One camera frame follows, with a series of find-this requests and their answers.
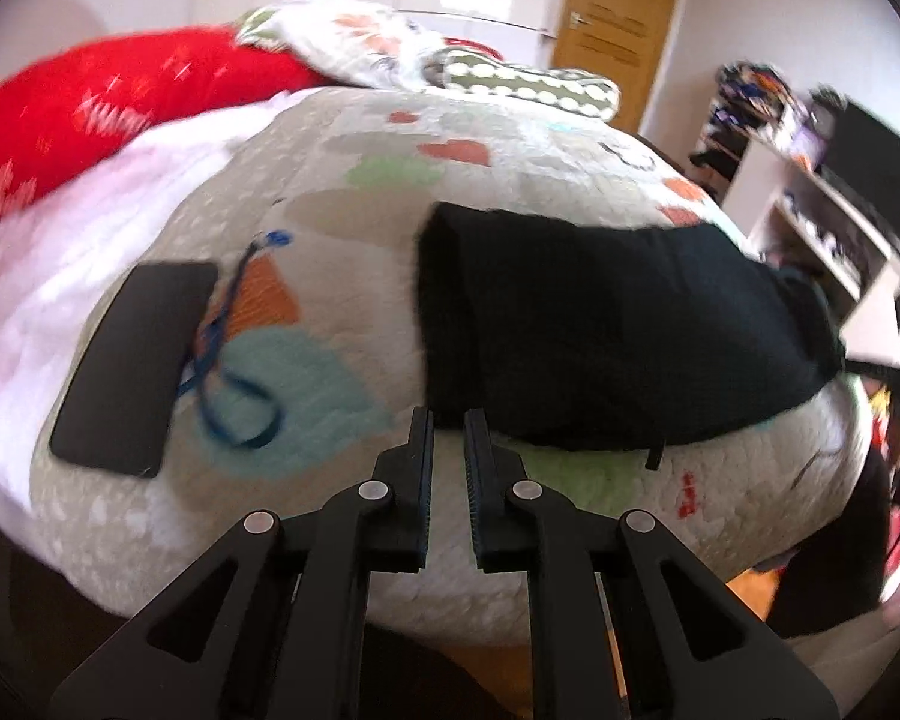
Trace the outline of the black pants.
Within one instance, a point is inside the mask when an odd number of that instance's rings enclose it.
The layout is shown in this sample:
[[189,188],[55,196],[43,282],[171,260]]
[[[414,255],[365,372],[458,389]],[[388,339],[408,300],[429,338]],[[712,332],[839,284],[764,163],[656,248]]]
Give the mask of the black pants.
[[425,401],[523,444],[642,450],[735,433],[844,367],[821,289],[720,227],[577,226],[442,203],[418,240]]

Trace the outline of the curved grey headboard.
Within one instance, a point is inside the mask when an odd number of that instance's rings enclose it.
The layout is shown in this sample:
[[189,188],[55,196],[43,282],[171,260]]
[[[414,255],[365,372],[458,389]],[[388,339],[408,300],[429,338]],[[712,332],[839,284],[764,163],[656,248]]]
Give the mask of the curved grey headboard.
[[1,0],[0,83],[105,34],[107,25],[84,0]]

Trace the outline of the white bed sheet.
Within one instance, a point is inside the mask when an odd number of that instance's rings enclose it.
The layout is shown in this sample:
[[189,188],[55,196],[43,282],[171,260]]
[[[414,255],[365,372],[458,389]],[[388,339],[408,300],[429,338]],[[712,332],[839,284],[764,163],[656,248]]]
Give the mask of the white bed sheet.
[[30,511],[30,466],[84,323],[170,216],[302,94],[142,132],[0,223],[0,499]]

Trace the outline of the red pillow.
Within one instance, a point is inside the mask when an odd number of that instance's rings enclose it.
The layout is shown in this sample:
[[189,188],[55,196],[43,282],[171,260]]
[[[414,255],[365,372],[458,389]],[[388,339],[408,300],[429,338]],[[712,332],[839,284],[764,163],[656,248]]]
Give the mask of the red pillow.
[[0,223],[154,125],[328,83],[226,26],[107,37],[35,62],[0,83]]

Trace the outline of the green hedgehog bolster pillow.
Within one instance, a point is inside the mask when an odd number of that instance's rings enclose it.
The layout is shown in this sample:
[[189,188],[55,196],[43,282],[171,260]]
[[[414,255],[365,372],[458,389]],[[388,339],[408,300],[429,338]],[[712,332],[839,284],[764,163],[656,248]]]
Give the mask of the green hedgehog bolster pillow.
[[621,104],[621,89],[606,76],[580,68],[510,64],[466,47],[430,55],[422,75],[455,93],[514,98],[609,124]]

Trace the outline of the white tv cabinet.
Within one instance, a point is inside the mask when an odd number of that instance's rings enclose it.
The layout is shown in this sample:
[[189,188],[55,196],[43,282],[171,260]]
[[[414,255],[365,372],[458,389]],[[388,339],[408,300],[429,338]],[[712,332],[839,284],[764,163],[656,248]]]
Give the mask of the white tv cabinet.
[[851,358],[900,363],[900,252],[836,187],[752,137],[722,210],[761,259],[816,278]]

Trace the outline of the black television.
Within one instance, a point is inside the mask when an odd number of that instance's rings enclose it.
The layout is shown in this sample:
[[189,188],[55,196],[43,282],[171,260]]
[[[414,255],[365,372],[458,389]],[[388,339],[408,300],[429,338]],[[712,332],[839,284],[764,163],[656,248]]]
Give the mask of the black television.
[[848,101],[816,169],[900,255],[900,135]]

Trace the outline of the floral white pillow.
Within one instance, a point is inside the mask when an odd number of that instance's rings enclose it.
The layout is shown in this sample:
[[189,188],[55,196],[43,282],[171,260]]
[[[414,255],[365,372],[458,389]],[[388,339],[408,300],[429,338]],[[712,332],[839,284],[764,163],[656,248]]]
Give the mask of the floral white pillow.
[[245,13],[240,46],[292,54],[341,85],[421,91],[424,67],[444,47],[438,32],[370,0],[276,0]]

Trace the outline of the wooden door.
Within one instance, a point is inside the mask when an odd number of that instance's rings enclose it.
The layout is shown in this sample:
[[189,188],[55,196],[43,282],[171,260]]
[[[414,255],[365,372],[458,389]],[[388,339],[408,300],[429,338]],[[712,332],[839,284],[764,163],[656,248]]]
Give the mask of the wooden door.
[[676,0],[564,0],[551,65],[610,78],[621,91],[613,125],[639,130]]

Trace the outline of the heart patterned quilt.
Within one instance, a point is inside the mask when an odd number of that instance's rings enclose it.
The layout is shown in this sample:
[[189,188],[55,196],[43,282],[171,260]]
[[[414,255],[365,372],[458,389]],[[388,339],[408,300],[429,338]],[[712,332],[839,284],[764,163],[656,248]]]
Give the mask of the heart patterned quilt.
[[[224,348],[235,371],[284,399],[283,432],[258,452],[224,449],[185,398],[151,479],[68,465],[39,445],[35,517],[78,592],[130,616],[240,515],[315,511],[370,475],[424,395],[416,236],[440,202],[578,226],[724,222],[648,146],[575,115],[437,93],[305,96],[197,188],[148,252],[232,273],[255,234],[290,232],[251,267],[250,300]],[[667,450],[658,470],[637,452],[521,455],[585,511],[658,515],[732,578],[841,513],[868,431],[862,386],[839,379],[768,422]]]

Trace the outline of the black smartphone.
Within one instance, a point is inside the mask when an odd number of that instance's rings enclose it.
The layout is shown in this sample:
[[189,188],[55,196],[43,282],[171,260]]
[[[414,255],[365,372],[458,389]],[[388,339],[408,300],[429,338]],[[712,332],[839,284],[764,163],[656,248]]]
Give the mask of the black smartphone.
[[50,434],[68,465],[153,478],[176,390],[214,293],[211,262],[152,262],[121,283],[74,371]]

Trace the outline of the shoe rack with clutter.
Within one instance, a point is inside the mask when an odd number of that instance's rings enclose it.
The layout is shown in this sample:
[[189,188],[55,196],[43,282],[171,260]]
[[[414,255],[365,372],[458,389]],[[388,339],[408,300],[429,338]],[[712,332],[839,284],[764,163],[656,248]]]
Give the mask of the shoe rack with clutter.
[[772,65],[724,65],[688,154],[691,179],[721,205],[752,140],[787,149],[805,112],[803,99]]

